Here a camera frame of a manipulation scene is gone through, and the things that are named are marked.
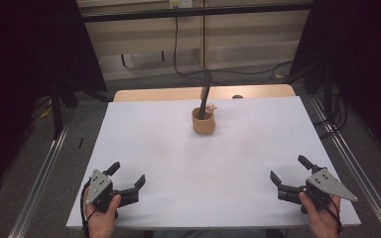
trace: dark background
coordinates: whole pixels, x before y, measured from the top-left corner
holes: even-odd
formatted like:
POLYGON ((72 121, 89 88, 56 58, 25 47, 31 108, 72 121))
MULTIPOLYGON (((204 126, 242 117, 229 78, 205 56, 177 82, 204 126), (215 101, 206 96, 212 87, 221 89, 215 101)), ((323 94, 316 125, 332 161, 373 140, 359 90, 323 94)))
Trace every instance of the dark background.
POLYGON ((323 85, 325 68, 343 97, 381 140, 381 1, 342 1, 310 11, 290 71, 303 75, 307 93, 323 85))
POLYGON ((73 88, 69 79, 106 90, 83 24, 44 25, 37 19, 79 16, 74 0, 0 1, 0 176, 31 122, 34 101, 73 88))

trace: cup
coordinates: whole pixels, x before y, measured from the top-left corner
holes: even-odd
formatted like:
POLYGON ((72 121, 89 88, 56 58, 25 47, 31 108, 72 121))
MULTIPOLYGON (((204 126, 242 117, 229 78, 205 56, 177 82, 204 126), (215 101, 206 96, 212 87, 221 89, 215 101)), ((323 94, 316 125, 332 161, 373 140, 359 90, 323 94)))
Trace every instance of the cup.
POLYGON ((204 113, 203 119, 197 119, 199 115, 199 107, 195 108, 191 113, 193 130, 201 135, 209 135, 214 132, 215 120, 213 113, 204 113))

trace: finger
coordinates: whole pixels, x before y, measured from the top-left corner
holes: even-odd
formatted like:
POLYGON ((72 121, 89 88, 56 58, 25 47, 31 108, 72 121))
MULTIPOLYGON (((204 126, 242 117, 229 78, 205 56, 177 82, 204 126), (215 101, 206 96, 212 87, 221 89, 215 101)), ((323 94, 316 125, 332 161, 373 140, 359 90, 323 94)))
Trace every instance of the finger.
POLYGON ((107 214, 109 216, 114 217, 114 214, 116 213, 117 208, 119 207, 121 197, 119 194, 113 196, 112 200, 110 201, 109 208, 107 209, 107 214))
POLYGON ((308 198, 304 192, 299 193, 299 199, 302 202, 302 205, 305 207, 305 209, 308 211, 309 220, 311 222, 314 222, 316 220, 319 220, 318 211, 315 208, 314 203, 310 198, 308 198))
POLYGON ((336 207, 335 207, 334 205, 332 205, 331 210, 332 210, 333 212, 336 212, 335 209, 338 209, 337 211, 339 212, 340 209, 341 209, 341 208, 340 208, 340 207, 341 207, 341 197, 333 195, 330 199, 331 199, 331 200, 333 201, 333 203, 335 203, 335 205, 336 205, 336 207))
POLYGON ((86 201, 87 201, 87 197, 88 197, 88 191, 89 191, 89 187, 85 190, 85 193, 84 193, 84 208, 85 208, 85 215, 86 216, 89 216, 91 214, 91 212, 93 212, 95 210, 95 207, 94 205, 92 204, 86 204, 86 201))

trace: wall outlet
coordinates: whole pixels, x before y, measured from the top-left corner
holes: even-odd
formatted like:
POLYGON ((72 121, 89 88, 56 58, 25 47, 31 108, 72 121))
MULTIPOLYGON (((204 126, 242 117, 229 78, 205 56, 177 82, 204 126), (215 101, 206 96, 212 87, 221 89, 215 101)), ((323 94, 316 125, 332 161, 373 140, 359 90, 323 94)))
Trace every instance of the wall outlet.
POLYGON ((181 8, 192 8, 193 7, 193 0, 181 0, 181 8))
POLYGON ((170 0, 170 8, 181 8, 181 0, 170 0))
POLYGON ((170 0, 170 8, 192 8, 193 0, 170 0))

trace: black cable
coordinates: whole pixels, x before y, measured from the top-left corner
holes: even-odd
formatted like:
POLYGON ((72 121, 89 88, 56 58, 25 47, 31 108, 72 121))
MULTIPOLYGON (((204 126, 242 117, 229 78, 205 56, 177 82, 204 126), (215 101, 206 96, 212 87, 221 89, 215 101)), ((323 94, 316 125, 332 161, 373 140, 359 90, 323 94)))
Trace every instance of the black cable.
POLYGON ((340 115, 340 118, 339 118, 340 120, 342 120, 342 123, 340 125, 338 125, 340 123, 340 120, 338 120, 337 124, 335 124, 335 126, 334 126, 335 127, 334 129, 330 128, 330 131, 328 131, 326 134, 319 137, 321 140, 327 136, 330 136, 331 134, 339 132, 345 126, 345 123, 346 123, 347 117, 348 117, 348 113, 347 113, 347 108, 346 108, 346 102, 345 102, 345 99, 343 97, 342 97, 342 105, 344 107, 344 116, 343 116, 343 119, 342 119, 342 115, 340 115))
POLYGON ((287 238, 288 235, 289 235, 289 229, 286 229, 286 233, 284 234, 284 238, 287 238))
POLYGON ((91 214, 89 214, 89 216, 86 218, 86 221, 88 222, 89 221, 89 218, 91 218, 91 216, 97 211, 97 209, 93 210, 91 212, 91 214))
POLYGON ((273 68, 270 68, 270 69, 267 69, 267 70, 263 70, 263 71, 257 71, 257 72, 240 72, 240 71, 223 70, 223 69, 212 69, 211 71, 214 71, 214 72, 229 72, 229 73, 236 73, 236 74, 243 74, 243 75, 254 75, 254 74, 262 74, 262 73, 265 73, 265 72, 274 71, 278 67, 280 67, 280 66, 282 66, 284 64, 287 64, 287 63, 291 63, 291 62, 292 62, 291 60, 285 61, 285 62, 280 62, 277 65, 275 65, 273 68))
POLYGON ((338 206, 336 206, 335 202, 333 202, 333 200, 331 199, 332 203, 335 205, 335 208, 336 208, 336 215, 335 213, 333 213, 329 207, 327 207, 327 205, 323 204, 323 202, 321 202, 320 199, 318 199, 313 193, 311 193, 309 190, 306 190, 305 193, 311 198, 313 199, 315 202, 318 202, 319 205, 325 210, 327 211, 327 213, 329 213, 329 215, 335 220, 336 222, 336 225, 337 225, 337 233, 339 234, 342 230, 342 223, 339 219, 339 209, 338 209, 338 206))
POLYGON ((51 98, 50 98, 49 96, 46 97, 45 100, 43 100, 42 102, 40 102, 39 104, 37 104, 36 106, 34 106, 34 107, 33 107, 33 110, 36 109, 36 108, 38 108, 38 107, 40 107, 40 106, 42 106, 42 105, 45 104, 46 102, 49 102, 50 99, 51 99, 51 98))
POLYGON ((31 116, 32 119, 36 119, 38 117, 40 117, 43 113, 46 113, 46 112, 51 112, 53 110, 52 107, 46 109, 45 111, 41 112, 41 113, 38 113, 37 115, 34 115, 34 116, 31 116))
MULTIPOLYGON (((178 32, 179 32, 179 23, 178 23, 178 20, 179 18, 176 17, 175 18, 175 22, 176 22, 176 33, 175 33, 175 48, 174 48, 174 51, 173 51, 173 67, 175 69, 175 72, 184 77, 184 78, 188 78, 188 79, 196 79, 196 80, 203 80, 205 81, 204 78, 200 78, 200 77, 191 77, 191 75, 195 75, 195 74, 198 74, 198 73, 202 73, 203 70, 200 70, 200 71, 195 71, 195 72, 190 72, 190 73, 182 73, 178 70, 178 65, 177 65, 177 48, 178 48, 178 32)), ((266 72, 269 72, 269 71, 272 71, 272 74, 271 76, 263 81, 263 82, 260 82, 259 84, 263 84, 267 81, 270 81, 273 76, 274 76, 274 73, 275 73, 275 70, 282 66, 282 65, 285 65, 287 63, 291 63, 292 61, 289 60, 289 61, 285 61, 285 62, 281 62, 277 65, 275 65, 273 68, 270 68, 270 69, 267 69, 267 70, 263 70, 263 71, 257 71, 257 72, 240 72, 240 71, 232 71, 232 70, 222 70, 222 69, 211 69, 210 71, 213 71, 213 72, 228 72, 228 73, 235 73, 235 74, 243 74, 243 75, 255 75, 255 74, 262 74, 262 73, 266 73, 266 72)), ((224 83, 220 83, 220 82, 216 82, 216 81, 212 81, 212 83, 215 83, 215 84, 218 84, 218 85, 223 85, 225 86, 224 83)))
POLYGON ((79 206, 81 211, 81 220, 82 220, 82 231, 84 232, 85 238, 89 238, 89 230, 88 230, 88 221, 85 220, 84 217, 84 194, 86 189, 89 187, 89 184, 91 183, 91 179, 88 180, 88 182, 85 183, 85 185, 82 188, 81 192, 81 198, 79 199, 79 206))

